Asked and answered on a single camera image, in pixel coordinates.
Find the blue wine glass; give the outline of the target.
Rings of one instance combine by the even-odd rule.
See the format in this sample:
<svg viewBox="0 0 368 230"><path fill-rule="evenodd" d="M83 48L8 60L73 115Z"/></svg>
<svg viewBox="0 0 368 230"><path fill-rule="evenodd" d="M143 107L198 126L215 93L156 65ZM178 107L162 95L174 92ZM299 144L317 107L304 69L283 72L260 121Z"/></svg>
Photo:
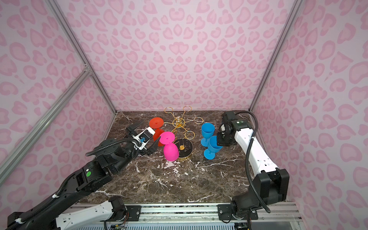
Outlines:
<svg viewBox="0 0 368 230"><path fill-rule="evenodd" d="M212 123L204 123L201 127L201 145L203 147L208 146L209 139L213 136L215 127Z"/></svg>
<svg viewBox="0 0 368 230"><path fill-rule="evenodd" d="M207 149L204 151L204 157L208 160L213 160L216 154L222 149L217 143L217 136L212 136L209 139Z"/></svg>

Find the blue wine glass front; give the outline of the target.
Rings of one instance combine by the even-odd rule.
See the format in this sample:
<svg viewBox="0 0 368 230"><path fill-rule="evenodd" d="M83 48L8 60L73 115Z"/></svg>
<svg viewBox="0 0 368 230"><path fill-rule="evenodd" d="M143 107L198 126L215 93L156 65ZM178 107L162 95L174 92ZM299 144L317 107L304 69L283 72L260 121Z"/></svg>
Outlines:
<svg viewBox="0 0 368 230"><path fill-rule="evenodd" d="M217 143L217 136L212 136L209 139L207 149L204 151L204 157L208 160L213 160L216 154L222 149Z"/></svg>

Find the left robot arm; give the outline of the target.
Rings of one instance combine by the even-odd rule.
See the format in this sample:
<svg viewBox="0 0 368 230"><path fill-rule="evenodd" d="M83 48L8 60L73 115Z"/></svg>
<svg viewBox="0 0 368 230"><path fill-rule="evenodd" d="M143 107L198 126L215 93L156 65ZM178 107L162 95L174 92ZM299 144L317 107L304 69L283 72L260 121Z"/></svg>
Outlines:
<svg viewBox="0 0 368 230"><path fill-rule="evenodd" d="M119 197L92 207L84 212L66 213L73 204L96 192L112 181L139 155L157 151L160 136L151 127L136 132L140 123L130 125L121 140L107 139L87 152L94 158L82 168L71 173L58 190L46 200L26 212L8 216L9 230L74 230L95 221L116 221L126 218L128 211Z"/></svg>

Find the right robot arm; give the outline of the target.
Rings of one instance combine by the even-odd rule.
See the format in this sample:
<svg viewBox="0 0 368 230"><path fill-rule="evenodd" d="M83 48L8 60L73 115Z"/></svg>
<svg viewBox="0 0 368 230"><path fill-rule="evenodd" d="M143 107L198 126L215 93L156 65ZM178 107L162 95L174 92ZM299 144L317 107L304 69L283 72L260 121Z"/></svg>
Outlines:
<svg viewBox="0 0 368 230"><path fill-rule="evenodd" d="M221 115L221 125L217 133L217 144L222 147L239 145L245 152L245 173L249 182L248 191L232 198L232 215L246 217L263 209L270 213L270 205L283 202L287 198L289 173L279 168L267 155L256 138L259 123L256 116L245 111L253 120L251 125L240 117L241 111L227 111Z"/></svg>

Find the magenta wine glass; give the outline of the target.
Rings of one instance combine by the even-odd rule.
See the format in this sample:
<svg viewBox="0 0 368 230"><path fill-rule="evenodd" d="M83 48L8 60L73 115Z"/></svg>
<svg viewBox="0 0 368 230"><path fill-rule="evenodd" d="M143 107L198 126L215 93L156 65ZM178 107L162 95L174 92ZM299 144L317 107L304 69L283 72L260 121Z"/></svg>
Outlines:
<svg viewBox="0 0 368 230"><path fill-rule="evenodd" d="M174 144L175 134L172 132L164 132L160 135L159 142L163 145L164 157L169 162L174 162L179 158L179 149Z"/></svg>

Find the red wine glass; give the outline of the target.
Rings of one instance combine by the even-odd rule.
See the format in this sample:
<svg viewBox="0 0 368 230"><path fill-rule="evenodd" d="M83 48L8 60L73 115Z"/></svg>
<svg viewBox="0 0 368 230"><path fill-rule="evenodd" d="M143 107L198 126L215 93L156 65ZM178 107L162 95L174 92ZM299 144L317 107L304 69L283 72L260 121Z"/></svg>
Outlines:
<svg viewBox="0 0 368 230"><path fill-rule="evenodd" d="M155 134L153 136L154 141L156 141L164 131L161 129L161 127L164 124L164 120L160 117L155 117L149 121L149 127L151 127Z"/></svg>

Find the aluminium diagonal brace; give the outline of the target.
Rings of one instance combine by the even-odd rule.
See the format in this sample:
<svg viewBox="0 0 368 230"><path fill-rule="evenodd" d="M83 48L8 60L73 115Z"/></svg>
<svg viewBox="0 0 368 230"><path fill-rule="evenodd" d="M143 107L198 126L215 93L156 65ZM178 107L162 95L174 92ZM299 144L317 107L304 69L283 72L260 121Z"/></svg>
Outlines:
<svg viewBox="0 0 368 230"><path fill-rule="evenodd" d="M12 172L23 160L29 150L49 128L51 123L56 119L59 113L64 109L66 104L74 96L74 94L84 84L86 79L90 77L90 68L85 68L78 78L68 87L68 89L55 101L49 110L39 119L32 127L30 132L19 142L19 144L10 152L1 164L1 185L9 178Z"/></svg>

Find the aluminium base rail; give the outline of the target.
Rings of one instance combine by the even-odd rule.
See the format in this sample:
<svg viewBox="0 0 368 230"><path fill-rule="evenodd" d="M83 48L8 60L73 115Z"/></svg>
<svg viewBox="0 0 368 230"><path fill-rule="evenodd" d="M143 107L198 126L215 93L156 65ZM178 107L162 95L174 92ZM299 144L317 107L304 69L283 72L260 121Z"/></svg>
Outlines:
<svg viewBox="0 0 368 230"><path fill-rule="evenodd" d="M128 213L113 220L112 205L73 205L56 219L62 230L304 230L293 202L260 209L251 220L236 217L228 203L126 204Z"/></svg>

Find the aluminium corner post left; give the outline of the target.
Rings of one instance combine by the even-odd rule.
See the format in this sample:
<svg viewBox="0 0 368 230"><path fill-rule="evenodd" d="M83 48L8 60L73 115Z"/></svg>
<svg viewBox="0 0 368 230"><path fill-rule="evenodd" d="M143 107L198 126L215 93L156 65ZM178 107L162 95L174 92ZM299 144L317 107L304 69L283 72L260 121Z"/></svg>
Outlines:
<svg viewBox="0 0 368 230"><path fill-rule="evenodd" d="M105 102L109 106L110 110L112 111L112 113L114 115L116 115L117 114L117 109L113 105L112 100L110 99L107 91L105 90L105 88L103 87L101 81L99 80L94 68L91 65L91 62L89 61L89 59L88 59L85 51L83 50L80 42L78 41L77 36L73 32L73 30L72 30L72 28L71 28L71 26L70 26L70 24L69 24L69 22L68 22L68 20L65 16L65 14L61 10L58 2L54 1L54 0L46 0L45 3L48 5L50 11L55 16L56 21L61 26L62 30L64 31L66 37L68 38L68 40L71 44L71 46L76 51L76 54L78 55L78 57L82 61L83 65L85 66L87 71L89 71L91 73L95 85L97 86L99 92L101 93L101 95L104 98Z"/></svg>

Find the aluminium corner post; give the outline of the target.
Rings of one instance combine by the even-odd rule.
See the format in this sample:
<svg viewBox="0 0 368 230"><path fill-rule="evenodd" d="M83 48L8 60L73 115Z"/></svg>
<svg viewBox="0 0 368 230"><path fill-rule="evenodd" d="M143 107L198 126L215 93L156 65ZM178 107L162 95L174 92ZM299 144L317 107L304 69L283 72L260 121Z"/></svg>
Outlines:
<svg viewBox="0 0 368 230"><path fill-rule="evenodd" d="M112 111L112 113L114 115L116 115L117 114L117 109L113 105L112 100L110 99L107 91L105 90L105 88L103 87L101 81L99 80L94 68L91 65L91 62L89 61L89 59L88 59L85 51L83 50L80 42L78 41L77 36L73 32L73 30L72 30L72 28L71 28L71 26L70 26L70 24L69 24L69 22L68 22L68 20L65 16L65 14L61 10L58 2L54 1L54 0L46 0L45 3L48 5L50 11L55 16L56 21L61 26L62 30L64 31L66 37L68 38L68 40L71 44L71 46L76 51L76 54L78 55L78 57L82 61L83 65L85 66L87 71L89 71L91 73L95 85L97 86L99 92L101 93L101 95L104 98L105 102L109 106L110 110Z"/></svg>
<svg viewBox="0 0 368 230"><path fill-rule="evenodd" d="M268 81L268 78L271 75L271 72L272 72L272 70L273 70L273 68L274 68L274 66L275 66L275 64L278 60L278 57L279 57L280 53L282 52L283 46L284 46L285 42L287 41L287 38L288 38L290 32L292 31L293 26L294 26L294 24L295 24L295 22L296 22L296 20L299 16L300 12L302 11L304 5L305 5L305 1L303 1L303 0L294 1L293 6L290 10L290 14L287 17L287 20L286 20L286 23L285 23L283 29L281 30L280 36L277 39L277 42L276 42L276 45L273 49L272 55L270 56L270 59L267 63L265 71L262 75L260 84L259 84L259 86L256 90L255 97L252 100L249 111L251 111L251 112L255 111L256 105L257 105L257 103L258 103L258 101L261 97L262 91L265 88L265 85Z"/></svg>

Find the aluminium corner post right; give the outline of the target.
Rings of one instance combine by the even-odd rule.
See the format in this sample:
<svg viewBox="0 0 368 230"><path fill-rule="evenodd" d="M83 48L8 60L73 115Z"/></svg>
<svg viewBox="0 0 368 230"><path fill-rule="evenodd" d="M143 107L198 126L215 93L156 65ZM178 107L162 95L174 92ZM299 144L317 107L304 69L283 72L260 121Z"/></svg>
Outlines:
<svg viewBox="0 0 368 230"><path fill-rule="evenodd" d="M304 5L305 5L305 1L303 1L303 0L294 1L293 6L290 10L290 14L287 17L287 20L286 20L286 23L285 23L283 29L281 30L280 36L277 39L277 42L276 42L276 45L273 49L272 55L270 56L270 59L267 63L265 71L262 75L260 84L259 84L259 86L256 90L255 97L252 100L249 111L251 111L251 112L255 111L256 105L257 105L257 103L258 103L258 101L261 97L262 91L265 88L265 85L268 81L268 78L271 75L271 72L272 72L272 70L273 70L273 68L274 68L274 66L275 66L275 64L278 60L278 57L279 57L280 53L282 52L283 46L284 46L285 42L287 41L287 38L288 38L290 32L292 31L293 26L294 26L294 24L295 24L295 22L296 22L296 20L299 16L300 12L302 11Z"/></svg>

